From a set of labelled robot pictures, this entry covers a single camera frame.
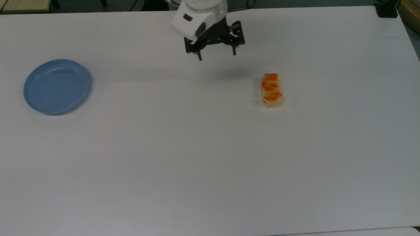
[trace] wooden surface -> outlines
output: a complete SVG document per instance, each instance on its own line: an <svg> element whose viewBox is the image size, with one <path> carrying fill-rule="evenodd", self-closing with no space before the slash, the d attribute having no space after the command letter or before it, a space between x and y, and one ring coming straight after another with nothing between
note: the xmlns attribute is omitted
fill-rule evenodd
<svg viewBox="0 0 420 236"><path fill-rule="evenodd" d="M3 8L4 4L6 4L7 0L0 0L0 10Z"/></svg>
<svg viewBox="0 0 420 236"><path fill-rule="evenodd" d="M420 7L411 0L401 0L398 6L401 19L420 34Z"/></svg>
<svg viewBox="0 0 420 236"><path fill-rule="evenodd" d="M2 13L48 12L51 0L9 0Z"/></svg>
<svg viewBox="0 0 420 236"><path fill-rule="evenodd" d="M263 236L420 225L420 63L373 6L251 9L237 55L174 12L0 16L2 236ZM89 96L23 97L67 58ZM279 73L283 104L259 79Z"/></svg>

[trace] plate rim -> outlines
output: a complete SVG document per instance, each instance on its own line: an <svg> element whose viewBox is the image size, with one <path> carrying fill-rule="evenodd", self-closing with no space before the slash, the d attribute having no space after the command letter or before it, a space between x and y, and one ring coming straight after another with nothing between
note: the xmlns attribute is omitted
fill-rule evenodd
<svg viewBox="0 0 420 236"><path fill-rule="evenodd" d="M28 87L29 87L30 82L33 80L33 78L36 78L37 70L39 70L41 67L43 67L47 64L54 63L54 62L70 62L70 63L75 64L81 70L81 72L84 75L86 75L87 86L86 86L86 89L83 91L82 95L80 97L78 97L78 99L75 101L75 103L73 105L71 105L71 106L69 106L68 108L65 108L65 109L50 112L50 111L45 111L45 110L39 109L39 107L34 105L34 102L31 99L28 98L28 96L29 96L28 95L28 90L29 90ZM39 65L28 75L28 77L26 78L25 84L24 84L23 94L24 94L25 102L28 104L28 106L30 108L34 109L37 112L46 114L46 115L55 115L55 114L60 114L60 113L69 111L69 110L73 109L74 107L76 107L78 104L80 104L80 102L86 97L89 88L90 88L90 77L89 77L89 74L88 74L87 70L85 69L85 67L83 67L80 63L78 63L76 61L73 61L73 60L70 60L70 59L54 59L54 60L50 60L50 61L47 61L47 62Z"/></svg>

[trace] orange topping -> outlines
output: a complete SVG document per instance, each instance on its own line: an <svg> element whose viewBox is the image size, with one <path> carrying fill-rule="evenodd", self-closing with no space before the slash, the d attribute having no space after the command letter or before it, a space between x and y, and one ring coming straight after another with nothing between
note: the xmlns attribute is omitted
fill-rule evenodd
<svg viewBox="0 0 420 236"><path fill-rule="evenodd" d="M263 86L266 92L274 92L278 90L278 84L268 84L267 86Z"/></svg>
<svg viewBox="0 0 420 236"><path fill-rule="evenodd" d="M280 92L272 92L272 93L269 93L269 94L265 95L264 99L269 101L269 102L275 102L282 96L283 96L283 94L280 93Z"/></svg>

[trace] black object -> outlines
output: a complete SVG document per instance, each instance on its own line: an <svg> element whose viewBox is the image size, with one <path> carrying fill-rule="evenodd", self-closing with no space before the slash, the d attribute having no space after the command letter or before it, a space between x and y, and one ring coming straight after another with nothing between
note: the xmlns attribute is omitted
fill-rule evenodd
<svg viewBox="0 0 420 236"><path fill-rule="evenodd" d="M187 53L196 53L198 59L202 60L200 51L207 45L224 43L232 46L233 54L236 55L236 48L241 44L245 44L245 39L242 33L241 22L236 21L232 26L228 26L226 17L224 17L221 21L204 31L194 43L187 38L184 38L184 42L185 51Z"/></svg>
<svg viewBox="0 0 420 236"><path fill-rule="evenodd" d="M169 5L165 0L144 0L142 11L169 10Z"/></svg>
<svg viewBox="0 0 420 236"><path fill-rule="evenodd" d="M51 0L51 3L56 9L60 9L60 4L58 4L57 0ZM106 5L108 5L106 0L101 0L101 3L104 7L106 7Z"/></svg>
<svg viewBox="0 0 420 236"><path fill-rule="evenodd" d="M57 0L51 0L51 3L54 5L56 9L60 8L60 4L58 4Z"/></svg>
<svg viewBox="0 0 420 236"><path fill-rule="evenodd" d="M183 18L186 19L187 21L191 21L192 20L192 17L190 17L187 14L184 14Z"/></svg>
<svg viewBox="0 0 420 236"><path fill-rule="evenodd" d="M376 13L381 18L396 18L398 16L396 8L401 0L389 0L386 3L375 3Z"/></svg>

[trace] floor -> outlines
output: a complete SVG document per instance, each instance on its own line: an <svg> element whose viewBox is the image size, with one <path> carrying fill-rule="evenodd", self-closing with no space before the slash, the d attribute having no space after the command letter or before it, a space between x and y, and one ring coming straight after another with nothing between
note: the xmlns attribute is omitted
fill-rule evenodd
<svg viewBox="0 0 420 236"><path fill-rule="evenodd" d="M53 13L141 11L145 0L107 0L103 6L100 0L58 0L60 7L52 7ZM254 8L295 8L332 6L372 6L380 0L257 0ZM228 0L229 9L242 8L246 0ZM420 60L420 35L405 24L407 33Z"/></svg>

